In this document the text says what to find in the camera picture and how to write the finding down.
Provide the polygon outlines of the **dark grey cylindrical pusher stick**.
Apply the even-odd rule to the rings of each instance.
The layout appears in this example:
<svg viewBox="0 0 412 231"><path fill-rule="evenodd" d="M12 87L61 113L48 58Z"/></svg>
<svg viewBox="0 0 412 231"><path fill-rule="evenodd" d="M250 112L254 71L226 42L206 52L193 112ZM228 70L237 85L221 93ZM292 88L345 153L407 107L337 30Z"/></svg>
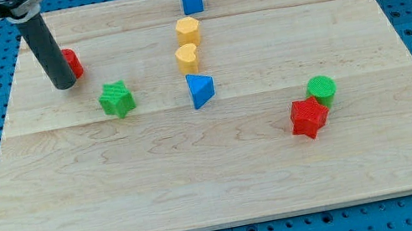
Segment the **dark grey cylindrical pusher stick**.
<svg viewBox="0 0 412 231"><path fill-rule="evenodd" d="M54 87L58 90L70 89L77 78L41 14L18 23L17 29Z"/></svg>

